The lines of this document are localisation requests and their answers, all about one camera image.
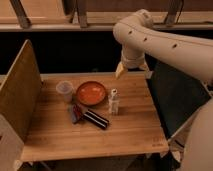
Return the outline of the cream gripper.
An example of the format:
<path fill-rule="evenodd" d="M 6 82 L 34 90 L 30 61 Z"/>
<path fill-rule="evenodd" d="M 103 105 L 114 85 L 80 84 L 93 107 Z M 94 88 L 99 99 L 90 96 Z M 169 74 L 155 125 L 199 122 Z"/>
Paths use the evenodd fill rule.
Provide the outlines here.
<path fill-rule="evenodd" d="M 115 72 L 116 78 L 119 79 L 127 72 L 127 69 L 139 68 L 144 72 L 149 72 L 150 69 L 144 61 L 145 53 L 143 51 L 123 46 L 121 51 L 121 63 L 118 64 Z"/>

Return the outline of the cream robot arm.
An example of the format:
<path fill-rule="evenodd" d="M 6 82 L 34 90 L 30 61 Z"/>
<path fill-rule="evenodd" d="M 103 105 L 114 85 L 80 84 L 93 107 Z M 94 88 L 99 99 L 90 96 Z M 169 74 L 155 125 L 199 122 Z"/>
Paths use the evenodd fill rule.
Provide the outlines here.
<path fill-rule="evenodd" d="M 122 45 L 116 75 L 140 68 L 150 55 L 213 86 L 213 40 L 152 29 L 149 11 L 141 9 L 118 21 L 113 35 Z M 213 98 L 201 107 L 189 132 L 180 171 L 213 171 Z"/>

